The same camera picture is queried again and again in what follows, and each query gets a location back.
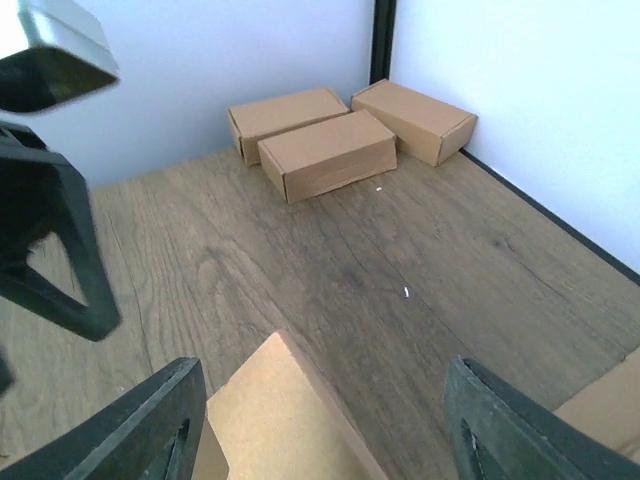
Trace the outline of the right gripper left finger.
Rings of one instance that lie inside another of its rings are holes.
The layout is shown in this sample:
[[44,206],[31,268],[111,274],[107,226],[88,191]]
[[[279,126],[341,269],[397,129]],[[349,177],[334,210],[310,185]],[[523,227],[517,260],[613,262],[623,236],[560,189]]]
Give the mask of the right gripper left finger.
[[1,470],[3,479],[189,479],[205,414],[202,365],[178,358]]

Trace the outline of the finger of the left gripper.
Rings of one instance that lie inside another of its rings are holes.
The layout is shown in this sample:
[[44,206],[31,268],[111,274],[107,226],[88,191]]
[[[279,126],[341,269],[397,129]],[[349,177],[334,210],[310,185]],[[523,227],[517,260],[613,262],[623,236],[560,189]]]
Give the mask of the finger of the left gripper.
[[[56,235],[84,295],[68,296],[28,263]],[[95,233],[86,181],[24,125],[1,124],[1,295],[90,341],[121,323]]]

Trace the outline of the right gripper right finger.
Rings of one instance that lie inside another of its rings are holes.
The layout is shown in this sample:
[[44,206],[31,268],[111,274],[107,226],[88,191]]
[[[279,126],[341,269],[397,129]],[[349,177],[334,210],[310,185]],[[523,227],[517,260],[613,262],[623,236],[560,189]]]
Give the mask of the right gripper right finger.
[[460,479],[637,479],[639,465],[579,432],[474,359],[448,366],[444,410]]

